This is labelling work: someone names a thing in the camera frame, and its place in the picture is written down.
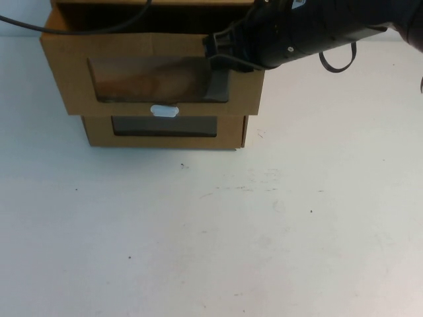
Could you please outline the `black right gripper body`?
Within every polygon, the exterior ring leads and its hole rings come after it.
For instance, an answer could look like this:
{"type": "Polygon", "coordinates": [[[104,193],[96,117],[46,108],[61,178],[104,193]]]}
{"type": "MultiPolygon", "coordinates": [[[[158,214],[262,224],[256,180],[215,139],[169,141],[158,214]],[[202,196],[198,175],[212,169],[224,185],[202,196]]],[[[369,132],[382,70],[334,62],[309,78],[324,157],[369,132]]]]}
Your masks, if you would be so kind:
{"type": "Polygon", "coordinates": [[[275,18],[278,17],[278,1],[254,1],[247,15],[233,25],[235,48],[232,56],[236,71],[268,70],[272,67],[259,55],[270,42],[275,18]]]}

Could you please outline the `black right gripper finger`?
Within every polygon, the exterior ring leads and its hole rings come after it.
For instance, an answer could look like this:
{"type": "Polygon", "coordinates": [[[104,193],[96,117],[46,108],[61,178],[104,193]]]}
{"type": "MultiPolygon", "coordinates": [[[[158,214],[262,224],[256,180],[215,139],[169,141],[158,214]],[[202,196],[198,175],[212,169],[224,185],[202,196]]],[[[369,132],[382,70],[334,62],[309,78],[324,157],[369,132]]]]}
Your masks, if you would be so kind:
{"type": "Polygon", "coordinates": [[[237,66],[237,33],[216,32],[203,39],[205,56],[211,66],[237,66]]]}
{"type": "Polygon", "coordinates": [[[229,70],[206,69],[206,92],[204,101],[228,101],[229,100],[229,70]]]}

